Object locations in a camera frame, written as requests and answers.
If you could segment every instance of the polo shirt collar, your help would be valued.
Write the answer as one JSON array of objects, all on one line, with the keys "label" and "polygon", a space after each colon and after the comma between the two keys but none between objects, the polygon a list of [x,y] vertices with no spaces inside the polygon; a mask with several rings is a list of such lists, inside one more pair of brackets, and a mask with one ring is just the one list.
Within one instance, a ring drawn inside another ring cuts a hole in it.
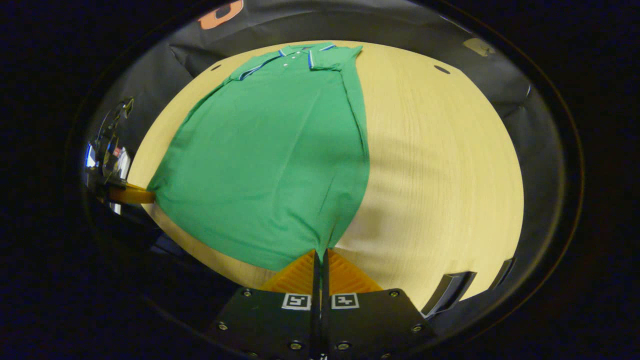
[{"label": "polo shirt collar", "polygon": [[301,51],[303,53],[308,53],[310,50],[322,51],[322,50],[331,49],[334,46],[335,44],[333,44],[333,42],[321,42],[320,44],[303,44],[303,45],[285,46],[282,49],[280,49],[278,52],[282,56],[287,56],[287,55],[296,53],[298,51]]}]

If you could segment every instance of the light wood surface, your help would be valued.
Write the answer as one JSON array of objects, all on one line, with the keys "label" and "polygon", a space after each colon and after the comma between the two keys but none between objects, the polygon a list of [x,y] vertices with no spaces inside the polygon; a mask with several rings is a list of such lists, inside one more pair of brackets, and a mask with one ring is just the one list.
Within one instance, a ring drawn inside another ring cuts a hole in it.
[{"label": "light wood surface", "polygon": [[[443,274],[477,272],[463,299],[486,290],[513,256],[524,210],[520,167],[500,118],[450,65],[384,45],[333,43],[364,46],[356,66],[371,156],[364,200],[335,251],[383,288],[402,288],[418,309]],[[195,103],[252,56],[284,45],[221,60],[180,91],[142,141],[128,182],[148,185]],[[273,276],[194,239],[155,204],[144,207],[182,248],[229,279],[258,288]]]}]

